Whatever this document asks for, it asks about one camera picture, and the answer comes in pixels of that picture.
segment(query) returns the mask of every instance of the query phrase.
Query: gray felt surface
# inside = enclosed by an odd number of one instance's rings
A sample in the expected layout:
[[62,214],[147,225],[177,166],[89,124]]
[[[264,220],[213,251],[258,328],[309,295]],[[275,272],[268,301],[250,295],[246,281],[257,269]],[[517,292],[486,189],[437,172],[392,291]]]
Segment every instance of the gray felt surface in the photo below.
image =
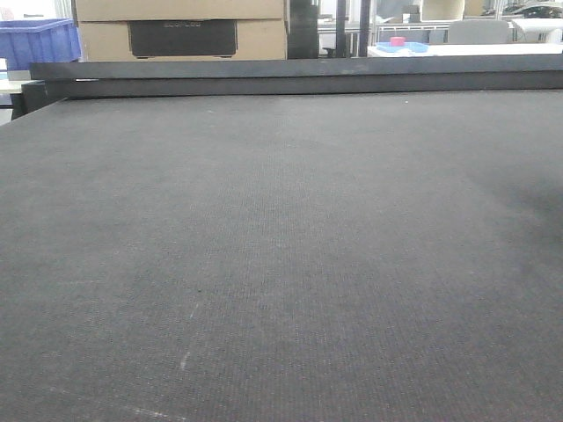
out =
[[560,91],[0,127],[0,419],[561,421]]

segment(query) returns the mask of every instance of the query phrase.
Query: black metal bar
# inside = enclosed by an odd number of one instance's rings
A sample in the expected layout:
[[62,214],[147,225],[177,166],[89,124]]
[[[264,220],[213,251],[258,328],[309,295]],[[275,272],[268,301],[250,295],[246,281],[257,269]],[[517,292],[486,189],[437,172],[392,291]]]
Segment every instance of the black metal bar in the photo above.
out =
[[65,98],[64,95],[59,96],[56,92],[49,91],[48,87],[50,87],[50,84],[42,81],[22,85],[22,96],[27,113],[35,112]]
[[346,0],[336,3],[336,57],[347,56],[346,51]]
[[198,79],[563,70],[563,55],[380,57],[256,62],[34,63],[32,79]]
[[371,12],[371,0],[362,0],[360,7],[360,42],[358,56],[368,56],[369,44],[369,13]]
[[11,119],[15,120],[25,114],[27,114],[26,102],[22,94],[10,94],[12,112]]
[[113,79],[47,83],[50,104],[61,98],[342,94],[410,91],[563,89],[563,72],[485,72],[254,79]]

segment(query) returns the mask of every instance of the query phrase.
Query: cardboard box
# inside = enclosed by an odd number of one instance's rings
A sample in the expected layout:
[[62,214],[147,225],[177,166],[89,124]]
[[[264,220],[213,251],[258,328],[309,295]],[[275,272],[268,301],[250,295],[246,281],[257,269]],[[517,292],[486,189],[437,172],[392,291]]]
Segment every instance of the cardboard box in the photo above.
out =
[[460,20],[465,0],[420,0],[420,21]]
[[480,16],[483,13],[483,0],[465,0],[465,16]]
[[[238,20],[234,24],[236,45],[234,54],[227,56],[222,52],[220,55],[137,57],[133,53],[129,22],[81,22],[80,34],[84,59],[90,62],[283,60],[287,57],[287,34],[283,19]],[[210,50],[211,54],[217,53],[216,46],[214,49]]]
[[286,0],[75,0],[81,22],[285,19]]

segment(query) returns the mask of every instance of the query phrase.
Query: blue plastic crate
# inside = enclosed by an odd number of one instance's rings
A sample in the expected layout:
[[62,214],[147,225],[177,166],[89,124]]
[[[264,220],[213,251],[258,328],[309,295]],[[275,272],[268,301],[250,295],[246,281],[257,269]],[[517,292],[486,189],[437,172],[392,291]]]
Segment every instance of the blue plastic crate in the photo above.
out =
[[399,50],[411,50],[414,53],[426,53],[428,51],[428,44],[420,42],[406,42],[404,46],[392,47],[390,42],[378,42],[377,49],[385,53],[397,53]]
[[8,70],[28,70],[34,62],[72,62],[81,54],[72,19],[0,22],[0,57],[6,58]]

